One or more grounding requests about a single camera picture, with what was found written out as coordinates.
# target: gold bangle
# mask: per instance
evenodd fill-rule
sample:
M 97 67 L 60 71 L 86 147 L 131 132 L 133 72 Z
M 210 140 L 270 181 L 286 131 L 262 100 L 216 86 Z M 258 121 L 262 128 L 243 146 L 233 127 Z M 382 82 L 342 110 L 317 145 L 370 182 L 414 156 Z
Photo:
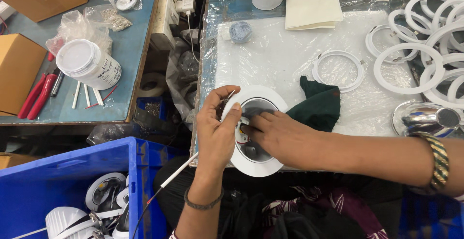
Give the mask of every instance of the gold bangle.
M 450 172 L 450 162 L 443 143 L 437 137 L 426 132 L 415 132 L 409 136 L 421 137 L 429 142 L 433 157 L 435 158 L 435 167 L 433 169 L 432 180 L 430 181 L 430 188 L 434 191 L 443 190 Z

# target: dark green cloth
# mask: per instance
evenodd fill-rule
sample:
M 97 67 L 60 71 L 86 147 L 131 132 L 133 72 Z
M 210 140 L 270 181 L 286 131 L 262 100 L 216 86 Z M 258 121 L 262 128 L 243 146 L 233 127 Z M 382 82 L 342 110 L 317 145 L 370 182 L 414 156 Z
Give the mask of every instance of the dark green cloth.
M 294 120 L 315 130 L 332 132 L 340 117 L 340 90 L 317 81 L 300 77 L 306 100 L 291 108 L 287 114 Z

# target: white plastic jar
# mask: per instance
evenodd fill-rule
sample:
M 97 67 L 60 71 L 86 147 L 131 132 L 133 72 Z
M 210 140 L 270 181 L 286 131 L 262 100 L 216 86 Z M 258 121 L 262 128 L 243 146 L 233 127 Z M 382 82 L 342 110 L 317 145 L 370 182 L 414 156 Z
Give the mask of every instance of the white plastic jar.
M 66 75 L 97 90 L 113 87 L 121 77 L 121 66 L 95 43 L 76 39 L 61 47 L 56 57 Z

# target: white cloth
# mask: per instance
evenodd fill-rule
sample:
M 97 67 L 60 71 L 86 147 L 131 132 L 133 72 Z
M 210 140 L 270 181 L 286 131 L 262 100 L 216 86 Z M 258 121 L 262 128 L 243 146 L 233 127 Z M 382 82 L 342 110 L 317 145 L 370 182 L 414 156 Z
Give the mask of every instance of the white cloth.
M 287 0 L 286 30 L 335 28 L 342 20 L 339 0 Z

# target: finger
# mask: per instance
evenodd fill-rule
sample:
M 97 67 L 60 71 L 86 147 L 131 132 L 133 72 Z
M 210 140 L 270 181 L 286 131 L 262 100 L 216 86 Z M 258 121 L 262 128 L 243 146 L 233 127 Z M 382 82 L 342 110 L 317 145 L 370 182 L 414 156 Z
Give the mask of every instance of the finger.
M 212 90 L 205 99 L 203 107 L 201 109 L 210 110 L 215 109 L 220 103 L 221 100 L 229 96 L 229 94 L 235 91 L 234 94 L 240 92 L 239 86 L 226 85 L 217 89 Z
M 252 141 L 256 141 L 261 144 L 264 140 L 264 133 L 259 129 L 255 129 L 248 125 L 242 125 L 240 129 L 243 133 L 247 134 Z
M 276 116 L 277 118 L 287 118 L 287 117 L 290 117 L 287 115 L 287 113 L 283 113 L 281 111 L 275 111 L 274 112 L 274 116 Z
M 225 119 L 222 121 L 220 128 L 227 129 L 233 133 L 235 126 L 239 122 L 241 116 L 242 107 L 240 106 L 240 103 L 237 102 L 232 106 L 230 111 L 225 116 Z
M 270 127 L 270 122 L 267 119 L 265 119 L 265 118 L 263 118 L 263 117 L 261 117 L 259 115 L 255 115 L 250 120 L 249 125 L 264 132 L 266 129 L 268 129 Z
M 259 114 L 259 116 L 267 119 L 270 122 L 272 122 L 273 120 L 276 119 L 276 116 L 270 114 L 269 112 L 261 112 L 261 114 Z

